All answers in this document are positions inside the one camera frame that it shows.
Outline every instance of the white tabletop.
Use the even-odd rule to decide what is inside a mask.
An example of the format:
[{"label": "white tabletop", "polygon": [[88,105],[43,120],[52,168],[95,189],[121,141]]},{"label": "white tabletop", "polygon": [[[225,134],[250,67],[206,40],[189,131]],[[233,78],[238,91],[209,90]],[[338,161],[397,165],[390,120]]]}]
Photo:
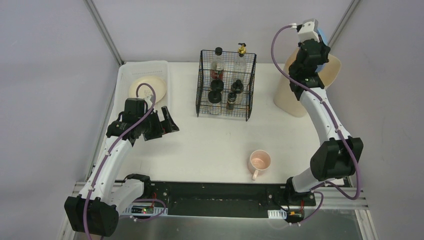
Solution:
[{"label": "white tabletop", "polygon": [[[180,131],[135,142],[117,179],[144,174],[153,181],[285,183],[310,165],[319,139],[308,115],[289,115],[274,102],[280,73],[273,64],[256,66],[250,119],[196,114],[198,63],[170,63],[171,116]],[[255,150],[271,156],[267,172],[252,181],[247,163]]]}]

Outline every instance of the gray wall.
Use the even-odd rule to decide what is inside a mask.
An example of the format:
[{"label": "gray wall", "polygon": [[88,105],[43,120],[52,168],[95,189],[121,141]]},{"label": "gray wall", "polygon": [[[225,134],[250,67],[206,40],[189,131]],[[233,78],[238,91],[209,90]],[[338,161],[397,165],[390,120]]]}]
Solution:
[{"label": "gray wall", "polygon": [[[238,43],[271,63],[283,25],[319,20],[330,37],[351,0],[94,0],[122,59],[198,62],[202,49],[236,51]],[[284,32],[275,47],[284,63],[298,40]]]},{"label": "gray wall", "polygon": [[362,1],[332,54],[329,97],[361,137],[364,191],[382,240],[423,239],[424,1]]},{"label": "gray wall", "polygon": [[53,240],[118,65],[82,0],[0,3],[0,239]]}]

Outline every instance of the plastic bottle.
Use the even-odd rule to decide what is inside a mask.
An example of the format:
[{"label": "plastic bottle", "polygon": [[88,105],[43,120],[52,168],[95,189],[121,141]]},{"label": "plastic bottle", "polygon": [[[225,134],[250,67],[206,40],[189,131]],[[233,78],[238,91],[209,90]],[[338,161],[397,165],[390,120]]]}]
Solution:
[{"label": "plastic bottle", "polygon": [[245,58],[246,53],[246,43],[239,43],[241,47],[238,49],[238,55],[234,60],[234,67],[232,69],[232,82],[236,80],[241,80],[243,82],[246,73],[247,61]]},{"label": "plastic bottle", "polygon": [[215,56],[210,63],[210,80],[223,80],[225,62],[223,58],[223,49],[215,48]]}]

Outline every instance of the black bottle cap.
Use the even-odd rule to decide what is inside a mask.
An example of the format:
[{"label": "black bottle cap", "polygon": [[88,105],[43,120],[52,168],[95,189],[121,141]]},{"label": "black bottle cap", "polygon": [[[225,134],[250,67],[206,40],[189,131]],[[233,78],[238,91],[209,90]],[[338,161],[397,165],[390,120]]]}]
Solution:
[{"label": "black bottle cap", "polygon": [[221,93],[219,91],[210,91],[207,94],[207,99],[211,104],[218,104],[221,102]]},{"label": "black bottle cap", "polygon": [[223,54],[223,49],[220,48],[220,47],[215,48],[215,54],[218,55],[218,56]]},{"label": "black bottle cap", "polygon": [[221,92],[224,89],[224,82],[216,79],[210,82],[210,88],[212,91],[219,91]]},{"label": "black bottle cap", "polygon": [[237,79],[232,85],[231,85],[231,91],[235,92],[236,94],[241,94],[243,92],[243,88],[245,86],[243,85],[242,81],[240,79]]},{"label": "black bottle cap", "polygon": [[228,101],[233,103],[236,101],[237,94],[235,92],[228,93]]}]

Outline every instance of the black wire rack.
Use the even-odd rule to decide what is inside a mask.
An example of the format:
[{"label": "black wire rack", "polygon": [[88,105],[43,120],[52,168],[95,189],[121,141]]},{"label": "black wire rack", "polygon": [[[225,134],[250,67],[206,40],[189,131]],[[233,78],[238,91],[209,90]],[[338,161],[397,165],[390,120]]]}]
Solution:
[{"label": "black wire rack", "polygon": [[[208,94],[211,89],[211,63],[214,59],[215,51],[200,51],[199,73],[197,80],[196,112],[199,114],[210,114],[227,117],[250,118],[253,105],[253,90],[255,83],[256,54],[245,53],[246,71],[234,72],[234,61],[238,57],[237,52],[223,51],[225,67],[222,81],[224,87],[221,91],[222,99],[220,103],[211,104]],[[232,110],[227,109],[228,94],[231,92],[231,85],[234,79],[240,79],[244,85],[243,92],[237,95],[237,101]]]}]

